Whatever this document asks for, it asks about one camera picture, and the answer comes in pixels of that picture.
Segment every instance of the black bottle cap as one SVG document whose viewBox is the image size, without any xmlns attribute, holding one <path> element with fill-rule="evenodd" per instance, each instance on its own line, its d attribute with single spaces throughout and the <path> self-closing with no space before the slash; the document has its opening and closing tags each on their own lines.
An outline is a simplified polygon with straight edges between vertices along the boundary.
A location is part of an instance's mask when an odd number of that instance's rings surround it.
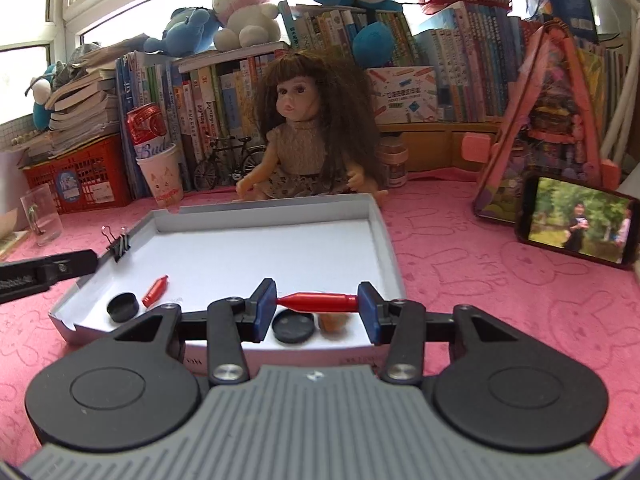
<svg viewBox="0 0 640 480">
<path fill-rule="evenodd" d="M 124 323 L 133 319 L 140 308 L 133 292 L 124 292 L 115 296 L 107 305 L 107 314 L 116 323 Z"/>
<path fill-rule="evenodd" d="M 294 312 L 286 308 L 273 318 L 273 335 L 281 343 L 300 344 L 316 331 L 313 314 Z"/>
</svg>

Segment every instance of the binder clip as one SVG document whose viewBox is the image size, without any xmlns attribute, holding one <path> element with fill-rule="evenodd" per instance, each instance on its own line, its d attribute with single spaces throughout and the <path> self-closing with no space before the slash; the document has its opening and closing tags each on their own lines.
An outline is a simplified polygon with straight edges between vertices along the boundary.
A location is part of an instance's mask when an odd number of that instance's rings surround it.
<svg viewBox="0 0 640 480">
<path fill-rule="evenodd" d="M 129 232 L 126 227 L 120 229 L 120 236 L 117 238 L 111 232 L 111 228 L 108 225 L 102 226 L 102 235 L 109 241 L 107 250 L 113 255 L 113 259 L 117 262 L 120 261 L 127 251 L 131 248 L 129 245 Z"/>
</svg>

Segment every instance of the red crayon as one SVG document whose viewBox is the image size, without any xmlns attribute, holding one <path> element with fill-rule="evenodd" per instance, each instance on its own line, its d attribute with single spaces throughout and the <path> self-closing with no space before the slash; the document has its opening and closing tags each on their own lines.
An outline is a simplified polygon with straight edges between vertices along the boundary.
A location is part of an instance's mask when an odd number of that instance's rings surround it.
<svg viewBox="0 0 640 480">
<path fill-rule="evenodd" d="M 278 299 L 278 304 L 296 312 L 357 312 L 358 297 L 325 292 L 296 292 Z"/>
<path fill-rule="evenodd" d="M 166 292 L 166 288 L 169 286 L 169 277 L 164 275 L 162 278 L 158 278 L 151 288 L 146 292 L 145 297 L 142 298 L 142 304 L 149 308 L 156 301 L 162 298 L 162 295 Z"/>
</svg>

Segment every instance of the bicycle wheel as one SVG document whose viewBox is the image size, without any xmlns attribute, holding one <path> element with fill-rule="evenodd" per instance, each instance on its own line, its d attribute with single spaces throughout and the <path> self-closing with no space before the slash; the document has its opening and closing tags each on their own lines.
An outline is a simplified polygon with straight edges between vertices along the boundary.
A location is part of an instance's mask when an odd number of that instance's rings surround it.
<svg viewBox="0 0 640 480">
<path fill-rule="evenodd" d="M 205 158 L 198 163 L 193 172 L 193 187 L 196 191 L 209 191 L 216 187 L 219 178 L 217 160 Z"/>
<path fill-rule="evenodd" d="M 245 176 L 253 168 L 262 162 L 262 156 L 264 155 L 264 146 L 252 146 L 247 148 L 246 155 L 242 158 L 240 163 L 240 171 L 242 176 Z"/>
</svg>

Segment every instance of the black round pad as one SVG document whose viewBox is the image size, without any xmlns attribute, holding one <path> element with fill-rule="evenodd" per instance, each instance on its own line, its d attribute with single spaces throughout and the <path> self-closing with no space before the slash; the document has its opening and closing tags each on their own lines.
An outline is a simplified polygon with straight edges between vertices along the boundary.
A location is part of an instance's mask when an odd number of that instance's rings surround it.
<svg viewBox="0 0 640 480">
<path fill-rule="evenodd" d="M 69 449 L 119 452 L 180 428 L 200 402 L 195 377 L 156 342 L 97 340 L 31 381 L 24 403 L 36 435 Z"/>
<path fill-rule="evenodd" d="M 271 327 L 276 339 L 288 344 L 303 343 L 316 331 L 313 314 L 294 312 L 288 308 L 276 314 Z"/>
<path fill-rule="evenodd" d="M 123 292 L 114 296 L 107 304 L 107 314 L 116 323 L 124 323 L 136 317 L 140 306 L 133 292 Z"/>
<path fill-rule="evenodd" d="M 607 410 L 590 369 L 543 346 L 492 342 L 435 381 L 434 404 L 466 436 L 497 449 L 538 453 L 589 442 Z"/>
</svg>

